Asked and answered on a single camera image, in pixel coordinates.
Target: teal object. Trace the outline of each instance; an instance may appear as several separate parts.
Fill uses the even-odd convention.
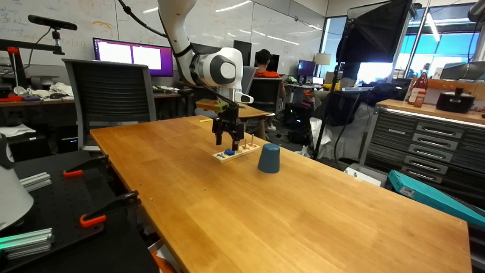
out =
[[[396,171],[389,175],[389,181],[398,193],[410,199],[485,228],[485,212],[478,207],[466,206],[443,192]]]
[[[276,145],[263,146],[258,169],[264,174],[279,172],[279,146]]]

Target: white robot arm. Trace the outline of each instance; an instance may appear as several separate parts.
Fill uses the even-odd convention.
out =
[[[190,43],[185,36],[184,24],[196,0],[158,0],[158,5],[158,13],[178,60],[181,77],[195,87],[241,92],[241,52],[231,48],[198,46]]]

